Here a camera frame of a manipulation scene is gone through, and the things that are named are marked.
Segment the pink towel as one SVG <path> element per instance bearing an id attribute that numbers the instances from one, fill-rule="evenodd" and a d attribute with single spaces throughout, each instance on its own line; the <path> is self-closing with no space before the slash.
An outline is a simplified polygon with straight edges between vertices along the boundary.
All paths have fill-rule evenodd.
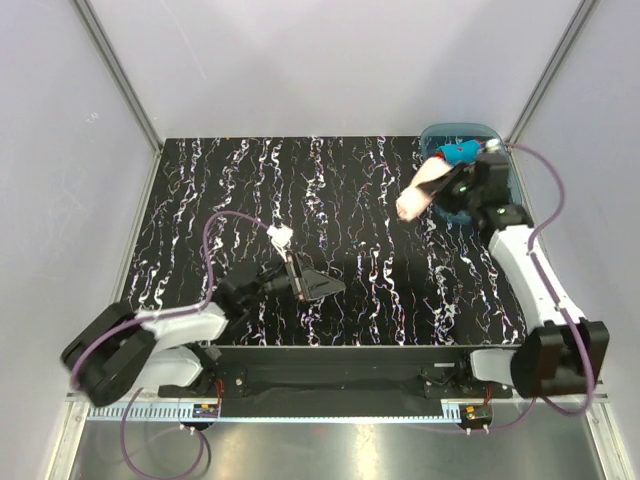
<path id="1" fill-rule="evenodd" d="M 410 222 L 423 214 L 432 203 L 434 181 L 439 180 L 451 169 L 452 166 L 439 156 L 425 160 L 396 200 L 399 219 Z"/>

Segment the red blue patterned towel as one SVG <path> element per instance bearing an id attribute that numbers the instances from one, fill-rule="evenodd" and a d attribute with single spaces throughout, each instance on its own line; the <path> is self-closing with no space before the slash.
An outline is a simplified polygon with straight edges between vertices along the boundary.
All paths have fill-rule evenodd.
<path id="1" fill-rule="evenodd" d="M 482 142 L 473 139 L 459 144 L 442 145 L 436 150 L 435 155 L 449 165 L 456 166 L 471 163 L 482 147 Z"/>

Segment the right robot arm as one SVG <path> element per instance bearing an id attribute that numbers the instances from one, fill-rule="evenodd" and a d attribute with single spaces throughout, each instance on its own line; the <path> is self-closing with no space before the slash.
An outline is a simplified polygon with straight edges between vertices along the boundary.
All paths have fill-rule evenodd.
<path id="1" fill-rule="evenodd" d="M 468 213 L 493 259 L 505 273 L 526 321 L 524 342 L 515 349 L 474 350 L 454 371 L 454 384 L 476 396 L 490 382 L 523 398 L 550 400 L 580 395 L 591 399 L 609 344 L 601 321 L 589 321 L 569 298 L 537 240 L 542 228 L 512 200 L 510 165 L 498 152 L 482 151 L 468 164 L 445 163 L 415 176 L 412 197 L 448 213 Z"/>

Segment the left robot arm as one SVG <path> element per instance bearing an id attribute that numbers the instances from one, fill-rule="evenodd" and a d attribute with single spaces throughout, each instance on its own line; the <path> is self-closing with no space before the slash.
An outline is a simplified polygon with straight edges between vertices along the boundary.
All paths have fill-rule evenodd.
<path id="1" fill-rule="evenodd" d="M 246 325 L 271 297 L 311 303 L 345 290 L 343 281 L 288 252 L 264 266 L 235 265 L 205 306 L 134 310 L 127 301 L 106 307 L 60 355 L 71 385 L 93 406 L 106 407 L 139 389 L 161 397 L 203 398 L 221 386 L 217 360 L 202 347 Z"/>

